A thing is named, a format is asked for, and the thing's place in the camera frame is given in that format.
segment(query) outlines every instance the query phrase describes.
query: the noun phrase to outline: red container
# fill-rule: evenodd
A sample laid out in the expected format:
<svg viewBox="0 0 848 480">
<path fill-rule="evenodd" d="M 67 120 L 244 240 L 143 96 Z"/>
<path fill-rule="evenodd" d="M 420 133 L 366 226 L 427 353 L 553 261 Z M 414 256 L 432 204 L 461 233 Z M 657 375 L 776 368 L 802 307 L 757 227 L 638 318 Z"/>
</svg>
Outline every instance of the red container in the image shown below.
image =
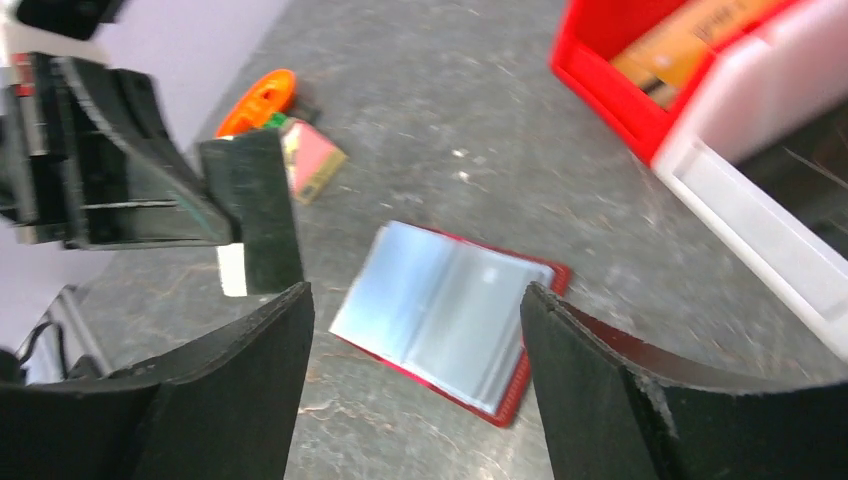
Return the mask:
<svg viewBox="0 0 848 480">
<path fill-rule="evenodd" d="M 668 111 L 613 68 L 609 60 L 686 0 L 571 0 L 554 44 L 551 69 L 650 165 L 716 56 L 797 1 L 786 0 L 714 47 Z"/>
</svg>

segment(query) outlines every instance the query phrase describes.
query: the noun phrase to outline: open book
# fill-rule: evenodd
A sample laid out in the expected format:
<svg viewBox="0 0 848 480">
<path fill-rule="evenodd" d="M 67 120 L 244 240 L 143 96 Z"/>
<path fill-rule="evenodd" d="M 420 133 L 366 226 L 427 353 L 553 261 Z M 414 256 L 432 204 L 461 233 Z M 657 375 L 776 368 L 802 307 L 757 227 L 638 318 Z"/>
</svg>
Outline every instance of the open book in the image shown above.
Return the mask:
<svg viewBox="0 0 848 480">
<path fill-rule="evenodd" d="M 529 380 L 519 305 L 530 282 L 563 293 L 564 265 L 390 222 L 330 332 L 498 426 Z"/>
</svg>

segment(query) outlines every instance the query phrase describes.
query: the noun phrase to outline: speckled surface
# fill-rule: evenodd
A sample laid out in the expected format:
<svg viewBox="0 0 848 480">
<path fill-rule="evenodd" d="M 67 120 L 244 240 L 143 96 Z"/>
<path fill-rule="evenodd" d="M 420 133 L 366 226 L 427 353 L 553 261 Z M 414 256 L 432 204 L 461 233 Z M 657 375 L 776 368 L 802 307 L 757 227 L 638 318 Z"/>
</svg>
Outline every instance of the speckled surface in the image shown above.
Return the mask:
<svg viewBox="0 0 848 480">
<path fill-rule="evenodd" d="M 848 377 L 549 73 L 561 11 L 557 0 L 297 0 L 203 129 L 286 67 L 351 157 L 297 211 L 317 317 L 286 478 L 551 478 L 532 389 L 499 430 L 327 333 L 390 219 L 565 262 L 569 301 L 676 353 L 804 383 Z M 125 364 L 261 302 L 224 298 L 214 252 L 182 249 L 120 253 L 83 307 Z"/>
</svg>

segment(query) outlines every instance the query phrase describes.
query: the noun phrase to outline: green object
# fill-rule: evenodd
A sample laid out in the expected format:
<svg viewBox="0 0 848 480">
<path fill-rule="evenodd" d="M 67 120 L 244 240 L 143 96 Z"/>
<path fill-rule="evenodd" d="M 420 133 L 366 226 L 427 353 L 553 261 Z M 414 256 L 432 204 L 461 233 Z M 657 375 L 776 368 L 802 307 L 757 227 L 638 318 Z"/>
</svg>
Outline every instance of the green object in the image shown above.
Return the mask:
<svg viewBox="0 0 848 480">
<path fill-rule="evenodd" d="M 288 119 L 289 117 L 280 112 L 274 113 L 271 115 L 271 119 L 265 122 L 265 125 L 262 125 L 262 128 L 280 128 Z"/>
</svg>

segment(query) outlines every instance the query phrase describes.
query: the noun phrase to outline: orange toy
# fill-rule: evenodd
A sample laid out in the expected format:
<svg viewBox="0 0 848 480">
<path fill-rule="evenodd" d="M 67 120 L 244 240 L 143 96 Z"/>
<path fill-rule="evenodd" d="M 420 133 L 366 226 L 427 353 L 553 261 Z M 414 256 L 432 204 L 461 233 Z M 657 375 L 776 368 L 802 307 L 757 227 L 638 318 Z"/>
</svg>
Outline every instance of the orange toy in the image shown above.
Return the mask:
<svg viewBox="0 0 848 480">
<path fill-rule="evenodd" d="M 261 128 L 271 115 L 288 110 L 295 97 L 297 79 L 291 70 L 274 70 L 250 87 L 218 127 L 218 137 Z"/>
</svg>

